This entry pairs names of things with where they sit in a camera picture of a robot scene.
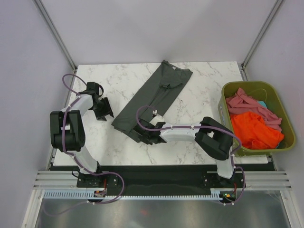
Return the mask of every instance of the white wall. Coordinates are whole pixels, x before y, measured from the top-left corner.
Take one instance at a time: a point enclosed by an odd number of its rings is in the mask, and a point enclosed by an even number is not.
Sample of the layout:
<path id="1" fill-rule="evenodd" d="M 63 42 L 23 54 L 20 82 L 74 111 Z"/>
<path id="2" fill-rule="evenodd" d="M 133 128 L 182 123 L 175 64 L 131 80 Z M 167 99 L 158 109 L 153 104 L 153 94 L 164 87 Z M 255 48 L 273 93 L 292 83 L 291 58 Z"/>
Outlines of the white wall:
<path id="1" fill-rule="evenodd" d="M 81 64 L 242 62 L 275 0 L 42 0 Z"/>
<path id="2" fill-rule="evenodd" d="M 247 67 L 251 80 L 263 80 L 277 91 L 292 121 L 297 145 L 277 154 L 304 215 L 304 1 L 286 0 Z"/>
<path id="3" fill-rule="evenodd" d="M 49 113 L 62 108 L 72 69 L 32 0 L 0 8 L 0 227 L 21 226 L 50 150 Z"/>

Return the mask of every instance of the laundry basket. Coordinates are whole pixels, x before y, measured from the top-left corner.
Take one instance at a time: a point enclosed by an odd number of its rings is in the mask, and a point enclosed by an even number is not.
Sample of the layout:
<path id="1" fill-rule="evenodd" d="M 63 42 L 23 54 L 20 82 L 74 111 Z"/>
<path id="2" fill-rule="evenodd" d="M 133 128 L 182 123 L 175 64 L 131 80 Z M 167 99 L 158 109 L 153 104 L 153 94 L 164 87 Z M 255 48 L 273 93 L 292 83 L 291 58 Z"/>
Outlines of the laundry basket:
<path id="1" fill-rule="evenodd" d="M 222 89 L 222 96 L 219 101 L 218 111 L 221 122 L 227 128 L 233 131 L 232 123 L 230 120 L 226 98 L 233 96 L 239 88 L 242 88 L 248 96 L 253 97 L 258 101 L 264 101 L 267 108 L 275 113 L 278 117 L 282 118 L 280 127 L 284 134 L 284 139 L 280 142 L 278 148 L 269 150 L 251 150 L 241 147 L 236 153 L 236 156 L 250 156 L 250 155 L 271 155 L 276 152 L 283 152 L 292 149 L 295 145 L 295 133 L 290 124 L 285 109 L 281 100 L 276 93 L 276 90 L 268 83 L 262 81 L 249 81 L 249 82 L 230 82 L 224 85 Z M 238 146 L 237 140 L 233 139 L 233 148 Z"/>

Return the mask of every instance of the white marble table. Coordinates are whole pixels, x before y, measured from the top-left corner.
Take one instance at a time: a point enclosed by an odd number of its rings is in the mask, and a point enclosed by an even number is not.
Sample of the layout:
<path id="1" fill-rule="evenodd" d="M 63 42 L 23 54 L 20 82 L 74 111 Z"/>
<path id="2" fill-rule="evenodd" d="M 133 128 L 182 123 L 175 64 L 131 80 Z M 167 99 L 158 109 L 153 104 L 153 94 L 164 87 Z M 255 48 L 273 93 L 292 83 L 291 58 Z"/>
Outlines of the white marble table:
<path id="1" fill-rule="evenodd" d="M 170 123 L 199 122 L 204 116 L 219 121 L 218 102 L 224 84 L 241 81 L 236 62 L 173 63 L 179 68 L 190 69 L 191 79 L 178 98 L 164 115 Z M 157 69 L 159 63 L 83 65 L 77 75 L 85 81 L 95 81 L 104 87 L 104 96 L 109 98 L 114 116 L 131 100 L 134 94 Z M 86 87 L 75 80 L 73 89 L 82 91 Z M 107 122 L 97 121 L 93 111 L 83 116 L 86 146 L 101 165 L 174 165 L 174 164 L 215 164 L 196 143 L 169 142 L 157 145 L 136 143 Z M 266 156 L 235 158 L 236 163 L 267 163 Z M 74 161 L 59 150 L 55 166 L 75 165 Z"/>

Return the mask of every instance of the pile of clothes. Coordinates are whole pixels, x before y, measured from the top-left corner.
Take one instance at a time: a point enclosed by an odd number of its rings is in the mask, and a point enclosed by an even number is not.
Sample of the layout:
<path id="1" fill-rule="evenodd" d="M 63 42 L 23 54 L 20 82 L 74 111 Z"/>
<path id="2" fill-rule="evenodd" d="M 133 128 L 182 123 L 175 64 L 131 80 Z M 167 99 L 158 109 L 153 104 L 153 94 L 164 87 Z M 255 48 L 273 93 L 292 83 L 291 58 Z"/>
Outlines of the pile of clothes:
<path id="1" fill-rule="evenodd" d="M 242 88 L 226 98 L 235 135 L 252 150 L 275 149 L 284 139 L 282 118 L 267 109 L 263 101 L 248 96 Z"/>

